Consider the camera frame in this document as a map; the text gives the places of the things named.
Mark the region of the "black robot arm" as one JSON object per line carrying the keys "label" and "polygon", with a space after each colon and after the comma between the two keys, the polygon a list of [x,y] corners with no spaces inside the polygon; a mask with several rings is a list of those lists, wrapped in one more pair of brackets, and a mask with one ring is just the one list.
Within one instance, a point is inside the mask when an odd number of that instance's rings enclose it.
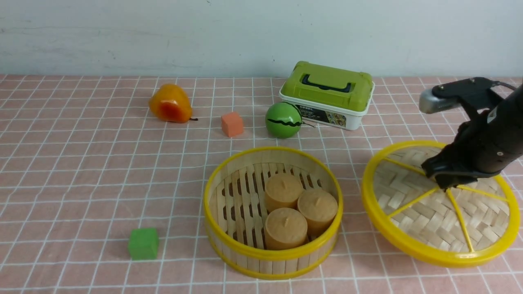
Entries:
{"label": "black robot arm", "polygon": [[447,190],[499,175],[523,154],[523,88],[488,78],[468,78],[426,89],[419,109],[435,114],[461,107],[463,122],[452,143],[421,167]]}

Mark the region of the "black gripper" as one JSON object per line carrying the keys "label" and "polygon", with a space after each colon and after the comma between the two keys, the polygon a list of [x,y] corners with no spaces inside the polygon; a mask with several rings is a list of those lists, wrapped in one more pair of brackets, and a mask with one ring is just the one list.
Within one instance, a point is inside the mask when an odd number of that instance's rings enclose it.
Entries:
{"label": "black gripper", "polygon": [[451,156],[433,156],[421,167],[446,191],[498,175],[522,156],[522,97],[509,96],[481,115],[451,145]]}

